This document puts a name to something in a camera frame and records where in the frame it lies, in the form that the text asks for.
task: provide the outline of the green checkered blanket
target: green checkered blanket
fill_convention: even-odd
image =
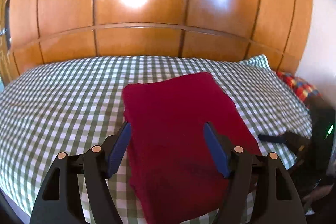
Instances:
[[[43,178],[60,151],[84,153],[118,131],[123,123],[123,87],[201,71],[211,73],[232,98],[255,138],[287,129],[311,136],[307,108],[270,70],[265,56],[239,63],[136,56],[47,64],[26,72],[0,93],[0,188],[31,215]],[[274,151],[286,168],[293,165],[295,156],[284,145],[258,145],[263,155]],[[107,185],[124,223],[146,223],[127,183],[130,175],[126,153]],[[83,176],[79,184],[86,221],[93,223]],[[250,194],[242,223],[252,209]],[[186,223],[208,224],[215,215],[216,211]]]

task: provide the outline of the white wall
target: white wall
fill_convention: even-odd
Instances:
[[[310,32],[296,75],[336,107],[336,0],[313,0]]]

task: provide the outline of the wooden headboard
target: wooden headboard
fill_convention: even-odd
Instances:
[[[312,0],[10,0],[10,55],[19,74],[93,56],[261,53],[273,69],[295,72],[311,12]]]

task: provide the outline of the black object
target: black object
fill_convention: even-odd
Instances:
[[[233,147],[230,140],[216,134],[209,123],[205,124],[204,136],[218,170],[230,180],[213,224],[240,223],[252,174],[259,175],[259,181],[251,223],[306,223],[294,184],[275,153],[263,157],[251,155],[242,147]],[[129,137],[130,125],[124,123],[117,135],[107,137],[101,146],[94,146],[85,154],[59,153],[37,195],[30,223],[86,223],[77,180],[77,174],[84,174],[95,222],[122,224],[105,179],[116,173]]]
[[[6,36],[6,42],[7,42],[7,51],[11,49],[11,29],[9,27],[9,7],[11,4],[11,0],[6,0],[5,2],[5,28],[2,30]]]
[[[6,224],[23,224],[0,191],[0,220]]]
[[[315,214],[306,217],[308,224],[335,224],[336,187],[334,186],[327,196],[314,201],[311,207]]]
[[[304,103],[310,110],[311,139],[290,131],[278,137],[258,135],[261,141],[285,143],[295,153],[296,162],[288,171],[301,198],[318,185],[328,185],[328,181],[333,183],[326,176],[326,170],[335,132],[335,109],[328,102],[321,96],[312,95]]]

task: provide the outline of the pillow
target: pillow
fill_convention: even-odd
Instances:
[[[122,92],[132,126],[130,185],[149,224],[173,224],[217,209],[228,181],[218,173],[203,138],[205,122],[250,153],[258,143],[212,75],[184,75]]]
[[[320,96],[315,86],[309,84],[306,80],[295,77],[290,73],[277,71],[277,76],[283,80],[296,94],[299,99],[304,102],[311,95]]]
[[[271,70],[265,54],[251,57],[250,59],[239,61],[240,64]]]

